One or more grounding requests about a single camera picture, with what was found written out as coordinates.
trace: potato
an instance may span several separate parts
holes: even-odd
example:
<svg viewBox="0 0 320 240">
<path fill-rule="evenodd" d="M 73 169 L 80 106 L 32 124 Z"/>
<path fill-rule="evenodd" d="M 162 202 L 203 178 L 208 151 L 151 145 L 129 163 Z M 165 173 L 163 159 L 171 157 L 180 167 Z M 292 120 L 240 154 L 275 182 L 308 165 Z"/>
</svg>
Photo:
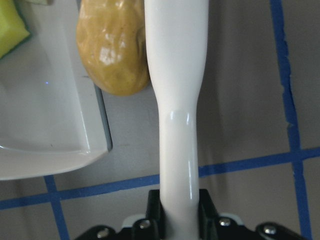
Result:
<svg viewBox="0 0 320 240">
<path fill-rule="evenodd" d="M 76 43 L 89 77 L 103 91 L 127 96 L 148 84 L 143 0 L 82 0 Z"/>
</svg>

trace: white plastic spoon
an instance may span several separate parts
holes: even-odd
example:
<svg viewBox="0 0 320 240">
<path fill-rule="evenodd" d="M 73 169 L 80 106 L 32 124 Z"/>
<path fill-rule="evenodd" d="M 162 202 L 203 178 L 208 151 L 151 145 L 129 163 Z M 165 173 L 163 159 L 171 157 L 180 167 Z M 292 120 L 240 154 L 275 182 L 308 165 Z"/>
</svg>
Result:
<svg viewBox="0 0 320 240">
<path fill-rule="evenodd" d="M 209 0 L 145 0 L 144 7 L 148 66 L 159 111 L 165 239 L 198 240 L 196 111 Z"/>
</svg>

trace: yellow sponge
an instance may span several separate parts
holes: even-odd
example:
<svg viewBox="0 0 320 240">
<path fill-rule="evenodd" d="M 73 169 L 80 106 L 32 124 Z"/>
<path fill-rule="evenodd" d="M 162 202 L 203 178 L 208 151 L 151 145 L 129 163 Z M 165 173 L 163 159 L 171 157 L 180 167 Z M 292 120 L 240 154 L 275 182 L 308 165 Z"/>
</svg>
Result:
<svg viewBox="0 0 320 240">
<path fill-rule="evenodd" d="M 29 34 L 13 0 L 0 0 L 0 58 Z"/>
</svg>

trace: screw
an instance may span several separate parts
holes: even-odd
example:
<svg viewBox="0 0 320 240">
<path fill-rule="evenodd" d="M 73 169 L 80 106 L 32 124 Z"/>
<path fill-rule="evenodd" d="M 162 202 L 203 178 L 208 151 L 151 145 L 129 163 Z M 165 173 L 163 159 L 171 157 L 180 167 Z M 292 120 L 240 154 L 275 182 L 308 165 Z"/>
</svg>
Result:
<svg viewBox="0 0 320 240">
<path fill-rule="evenodd" d="M 150 221 L 146 219 L 146 220 L 142 220 L 142 221 L 140 222 L 139 227 L 140 227 L 141 229 L 147 229 L 147 228 L 150 227 L 150 225 L 151 225 Z"/>
<path fill-rule="evenodd" d="M 275 235 L 277 233 L 276 227 L 272 225 L 265 225 L 263 227 L 263 231 L 265 234 L 270 234 L 270 235 Z"/>
<path fill-rule="evenodd" d="M 230 218 L 227 218 L 227 217 L 223 217 L 219 220 L 219 224 L 220 226 L 223 226 L 223 227 L 228 227 L 231 225 L 231 220 Z"/>
<path fill-rule="evenodd" d="M 98 231 L 98 233 L 96 234 L 96 237 L 98 239 L 104 239 L 108 236 L 109 236 L 109 229 L 108 228 L 104 228 L 104 229 Z"/>
</svg>

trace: white tray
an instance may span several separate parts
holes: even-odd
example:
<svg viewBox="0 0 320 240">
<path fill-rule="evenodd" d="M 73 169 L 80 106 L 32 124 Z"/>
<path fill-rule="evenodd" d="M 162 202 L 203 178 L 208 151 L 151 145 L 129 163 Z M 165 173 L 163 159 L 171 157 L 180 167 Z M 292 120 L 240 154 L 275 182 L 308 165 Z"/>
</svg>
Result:
<svg viewBox="0 0 320 240">
<path fill-rule="evenodd" d="M 77 2 L 18 5 L 32 36 L 0 59 L 0 180 L 75 170 L 111 147 L 77 51 Z"/>
</svg>

